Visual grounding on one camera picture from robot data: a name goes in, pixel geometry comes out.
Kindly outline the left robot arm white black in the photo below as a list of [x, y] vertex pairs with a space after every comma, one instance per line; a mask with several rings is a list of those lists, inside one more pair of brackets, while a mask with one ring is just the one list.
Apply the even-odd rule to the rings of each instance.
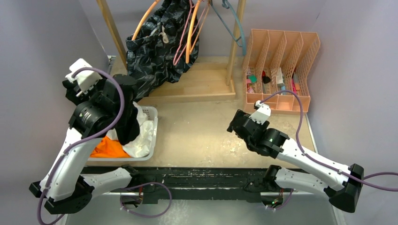
[[136, 93], [137, 82], [133, 77], [115, 75], [99, 82], [89, 98], [77, 104], [56, 161], [43, 180], [29, 187], [39, 198], [39, 208], [52, 215], [73, 214], [103, 193], [120, 188], [133, 192], [139, 188], [140, 179], [130, 166], [93, 178], [81, 175], [91, 153], [109, 130], [116, 132], [121, 144], [138, 137], [138, 109], [133, 104]]

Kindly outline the orange shorts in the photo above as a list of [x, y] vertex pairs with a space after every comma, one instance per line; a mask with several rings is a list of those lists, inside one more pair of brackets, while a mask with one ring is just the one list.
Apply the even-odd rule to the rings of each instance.
[[90, 154], [91, 158], [130, 158], [122, 145], [117, 140], [111, 140], [107, 136], [94, 148]]

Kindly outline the pink plastic file organizer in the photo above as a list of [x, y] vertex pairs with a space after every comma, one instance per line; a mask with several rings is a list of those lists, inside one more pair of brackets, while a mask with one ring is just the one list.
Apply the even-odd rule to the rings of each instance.
[[[320, 49], [316, 32], [252, 29], [243, 59], [243, 109], [254, 111], [254, 103], [265, 100], [274, 113], [307, 113], [311, 97], [307, 76]], [[248, 76], [254, 93], [246, 92]]]

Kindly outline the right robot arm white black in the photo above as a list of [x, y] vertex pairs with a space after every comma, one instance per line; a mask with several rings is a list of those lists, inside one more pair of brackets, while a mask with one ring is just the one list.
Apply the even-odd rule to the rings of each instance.
[[263, 184], [270, 191], [292, 188], [327, 198], [334, 207], [348, 212], [356, 211], [362, 189], [358, 181], [364, 177], [364, 168], [358, 164], [344, 165], [304, 148], [287, 134], [269, 128], [269, 107], [254, 113], [237, 110], [227, 131], [244, 140], [248, 150], [265, 157], [288, 162], [302, 169], [294, 172], [280, 166], [270, 166]]

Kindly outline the pink thin hanger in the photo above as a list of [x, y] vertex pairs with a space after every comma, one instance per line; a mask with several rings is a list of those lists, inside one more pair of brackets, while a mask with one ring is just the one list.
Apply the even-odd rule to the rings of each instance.
[[181, 59], [182, 55], [185, 54], [185, 47], [186, 47], [186, 41], [187, 41], [187, 34], [188, 34], [188, 28], [189, 28], [189, 17], [192, 14], [193, 11], [193, 2], [192, 0], [189, 1], [189, 13], [186, 19], [186, 22], [184, 24], [184, 29], [180, 38], [180, 42], [177, 48], [177, 51], [175, 53], [175, 56], [173, 58], [173, 65], [176, 66]]

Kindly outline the black shorts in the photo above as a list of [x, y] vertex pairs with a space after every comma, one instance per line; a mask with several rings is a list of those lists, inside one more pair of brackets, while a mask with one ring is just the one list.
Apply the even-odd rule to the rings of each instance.
[[124, 110], [115, 126], [115, 131], [119, 143], [126, 145], [134, 141], [140, 134], [140, 125], [137, 120], [138, 109], [133, 103], [137, 87], [134, 84], [122, 84], [121, 88], [124, 96]]

